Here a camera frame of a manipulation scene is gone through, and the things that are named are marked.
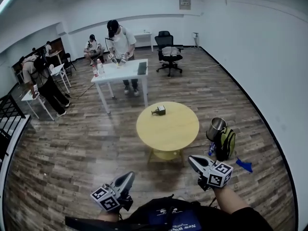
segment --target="black bag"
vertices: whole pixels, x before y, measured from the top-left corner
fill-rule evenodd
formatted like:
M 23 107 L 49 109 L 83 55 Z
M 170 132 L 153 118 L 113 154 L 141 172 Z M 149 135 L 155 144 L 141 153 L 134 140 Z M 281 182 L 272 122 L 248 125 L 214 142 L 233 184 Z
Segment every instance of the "black bag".
M 233 153 L 235 147 L 235 133 L 229 128 L 225 127 L 215 137 L 216 157 L 222 162 L 227 160 Z

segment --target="metal mug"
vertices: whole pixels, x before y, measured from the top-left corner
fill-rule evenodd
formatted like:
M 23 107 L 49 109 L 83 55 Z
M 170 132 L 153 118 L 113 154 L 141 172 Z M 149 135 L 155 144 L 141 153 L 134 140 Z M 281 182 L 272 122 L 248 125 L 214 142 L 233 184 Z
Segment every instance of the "metal mug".
M 220 117 L 215 117 L 211 120 L 211 124 L 206 131 L 206 136 L 209 140 L 214 141 L 216 135 L 222 131 L 227 126 L 227 123 L 224 119 Z

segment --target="round wooden table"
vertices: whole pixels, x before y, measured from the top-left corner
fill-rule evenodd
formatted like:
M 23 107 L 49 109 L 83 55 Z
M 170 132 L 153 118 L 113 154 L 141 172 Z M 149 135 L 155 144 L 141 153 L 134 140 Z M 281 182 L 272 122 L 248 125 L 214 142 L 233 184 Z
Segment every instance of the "round wooden table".
M 151 111 L 164 106 L 165 115 L 152 115 Z M 187 106 L 175 102 L 155 103 L 142 111 L 137 120 L 137 133 L 140 139 L 152 148 L 152 154 L 164 160 L 172 160 L 181 149 L 194 141 L 199 132 L 199 120 Z

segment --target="small white table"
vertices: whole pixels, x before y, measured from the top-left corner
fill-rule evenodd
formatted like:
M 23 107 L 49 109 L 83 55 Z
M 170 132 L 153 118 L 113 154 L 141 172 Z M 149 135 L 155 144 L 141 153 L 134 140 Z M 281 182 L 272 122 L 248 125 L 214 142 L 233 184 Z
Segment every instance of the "small white table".
M 151 32 L 142 32 L 142 33 L 134 33 L 135 38 L 141 37 L 150 37 L 151 49 L 153 52 L 153 41 L 152 41 L 152 33 Z
M 50 55 L 49 55 L 49 57 L 57 56 L 57 57 L 58 57 L 58 60 L 59 60 L 60 65 L 62 64 L 61 59 L 60 59 L 60 56 L 59 56 L 59 53 L 60 53 L 61 51 L 62 51 L 62 50 L 60 50 L 60 51 L 56 51 L 56 52 L 54 52 L 54 53 L 52 53 L 52 54 L 50 54 Z
M 65 87 L 66 87 L 66 90 L 67 90 L 67 92 L 69 93 L 69 90 L 68 90 L 68 88 L 67 88 L 67 86 L 66 86 L 66 83 L 65 83 L 65 81 L 64 81 L 64 79 L 63 79 L 63 76 L 66 77 L 66 80 L 67 80 L 67 82 L 68 82 L 68 84 L 69 84 L 69 87 L 72 87 L 72 86 L 71 86 L 71 83 L 69 83 L 69 80 L 68 80 L 68 78 L 67 78 L 66 72 L 65 72 L 65 70 L 64 70 L 64 64 L 61 64 L 61 65 L 59 65 L 59 66 L 56 66 L 56 67 L 53 68 L 53 70 L 51 71 L 51 76 L 57 76 L 58 74 L 60 74 L 61 79 L 62 79 L 62 81 L 63 81 L 63 83 L 64 83 L 64 85 L 65 85 Z
M 134 61 L 128 61 L 125 63 L 123 67 L 119 67 L 114 63 L 111 64 L 104 64 L 104 71 L 105 71 L 105 77 L 97 76 L 93 77 L 91 80 L 92 83 L 95 83 L 96 89 L 98 91 L 98 94 L 101 98 L 101 101 L 103 103 L 103 106 L 107 112 L 107 114 L 110 114 L 110 110 L 108 108 L 108 105 L 106 103 L 105 97 L 102 93 L 102 90 L 100 88 L 101 83 L 107 83 L 110 95 L 111 97 L 115 97 L 114 93 L 112 92 L 112 88 L 110 85 L 110 81 L 116 81 L 116 80 L 131 80 L 131 79 L 141 79 L 142 83 L 142 91 L 143 91 L 143 98 L 144 98 L 144 106 L 148 106 L 148 85 L 147 85 L 147 77 L 148 77 L 148 68 L 146 69 L 145 75 L 138 75 L 138 68 L 139 63 L 146 62 L 146 65 L 148 65 L 148 59 L 141 59 L 141 60 L 134 60 Z
M 41 100 L 41 98 L 39 98 L 39 95 L 37 95 L 36 98 L 33 98 L 33 97 L 32 97 L 32 93 L 31 93 L 31 91 L 29 90 L 29 91 L 27 92 L 27 94 L 23 97 L 23 99 L 22 99 L 21 101 L 26 101 L 27 104 L 29 105 L 30 109 L 32 110 L 32 112 L 33 112 L 33 113 L 37 116 L 37 118 L 39 119 L 38 114 L 35 113 L 35 111 L 32 109 L 32 107 L 31 107 L 31 105 L 30 105 L 30 104 L 32 103 L 32 101 L 34 101 L 34 100 L 36 100 L 36 99 L 39 101 L 40 105 L 42 105 L 42 107 L 44 108 L 44 110 L 46 110 L 46 112 L 49 114 L 49 116 L 51 117 L 51 119 L 54 121 L 53 117 L 52 117 L 51 114 L 49 113 L 49 111 L 48 111 L 48 109 L 46 108 L 46 106 L 44 105 L 43 101 Z

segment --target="white t-shirt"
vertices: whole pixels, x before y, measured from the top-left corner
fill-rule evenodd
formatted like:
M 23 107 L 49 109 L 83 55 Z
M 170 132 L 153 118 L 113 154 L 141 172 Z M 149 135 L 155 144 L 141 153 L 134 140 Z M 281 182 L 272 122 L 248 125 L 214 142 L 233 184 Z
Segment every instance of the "white t-shirt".
M 97 51 L 99 44 L 100 44 L 99 41 L 95 41 L 95 40 L 93 40 L 93 42 L 87 41 L 85 48 L 89 51 L 90 50 L 96 50 Z
M 135 36 L 128 31 L 126 28 L 121 27 L 121 31 L 118 35 L 115 35 L 112 38 L 114 41 L 107 40 L 107 46 L 108 48 L 114 48 L 115 49 L 115 57 L 117 59 L 121 58 L 121 54 L 125 54 L 128 52 L 129 47 L 132 44 L 136 43 Z
M 52 49 L 51 49 L 51 46 L 48 44 L 48 45 L 45 46 L 45 49 L 46 49 L 46 54 L 45 54 L 45 56 L 48 56 L 48 57 L 49 57 L 49 50 L 52 50 Z

